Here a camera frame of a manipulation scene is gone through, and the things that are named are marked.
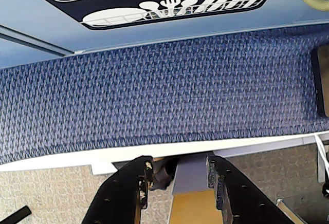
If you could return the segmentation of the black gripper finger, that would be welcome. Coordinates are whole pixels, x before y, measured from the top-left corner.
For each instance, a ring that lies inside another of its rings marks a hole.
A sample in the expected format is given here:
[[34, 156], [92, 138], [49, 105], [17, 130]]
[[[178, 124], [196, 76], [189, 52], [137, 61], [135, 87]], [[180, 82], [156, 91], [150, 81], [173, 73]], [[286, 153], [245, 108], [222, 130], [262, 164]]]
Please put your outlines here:
[[152, 186], [153, 157], [133, 159], [102, 183], [82, 222], [140, 223]]
[[223, 223], [305, 223], [279, 200], [273, 203], [244, 173], [223, 157], [207, 157], [208, 188], [214, 190]]

